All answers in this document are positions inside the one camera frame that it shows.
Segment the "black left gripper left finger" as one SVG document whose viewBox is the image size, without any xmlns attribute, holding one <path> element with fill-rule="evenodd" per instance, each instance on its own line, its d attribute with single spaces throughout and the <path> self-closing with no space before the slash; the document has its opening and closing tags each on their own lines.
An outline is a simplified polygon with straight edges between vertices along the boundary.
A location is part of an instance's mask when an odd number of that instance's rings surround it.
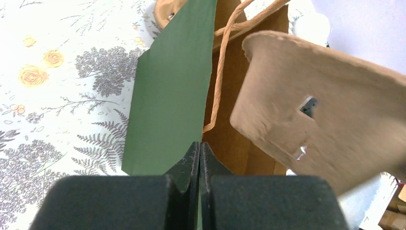
<svg viewBox="0 0 406 230">
<path fill-rule="evenodd" d="M 195 230 L 200 143 L 158 176 L 69 176 L 47 193 L 33 230 Z"/>
</svg>

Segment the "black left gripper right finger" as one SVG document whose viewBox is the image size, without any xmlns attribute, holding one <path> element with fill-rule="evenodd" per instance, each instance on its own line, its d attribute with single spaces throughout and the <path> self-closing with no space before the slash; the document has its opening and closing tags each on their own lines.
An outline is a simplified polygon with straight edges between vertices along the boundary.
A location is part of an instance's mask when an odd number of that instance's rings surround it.
<svg viewBox="0 0 406 230">
<path fill-rule="evenodd" d="M 328 183 L 316 176 L 234 175 L 200 144 L 205 230 L 346 230 Z"/>
</svg>

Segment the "green paper bag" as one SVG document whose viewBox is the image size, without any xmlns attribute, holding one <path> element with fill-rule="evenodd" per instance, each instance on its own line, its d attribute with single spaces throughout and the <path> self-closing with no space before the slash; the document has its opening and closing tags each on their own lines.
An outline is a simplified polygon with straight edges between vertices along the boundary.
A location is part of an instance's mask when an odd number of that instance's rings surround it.
<svg viewBox="0 0 406 230">
<path fill-rule="evenodd" d="M 122 171 L 163 174 L 194 142 L 207 142 L 235 174 L 285 174 L 286 168 L 229 123 L 248 62 L 243 39 L 288 31 L 288 6 L 276 0 L 252 19 L 239 0 L 188 0 L 138 59 Z"/>
</svg>

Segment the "cardboard cup carrier tray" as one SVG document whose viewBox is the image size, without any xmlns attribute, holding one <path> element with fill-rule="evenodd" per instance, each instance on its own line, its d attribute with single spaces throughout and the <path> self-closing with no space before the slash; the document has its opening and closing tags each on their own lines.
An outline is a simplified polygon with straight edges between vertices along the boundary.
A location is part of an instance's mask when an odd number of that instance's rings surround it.
<svg viewBox="0 0 406 230">
<path fill-rule="evenodd" d="M 341 195 L 382 172 L 406 180 L 406 77 L 296 36 L 260 31 L 230 124 L 297 175 Z"/>
</svg>

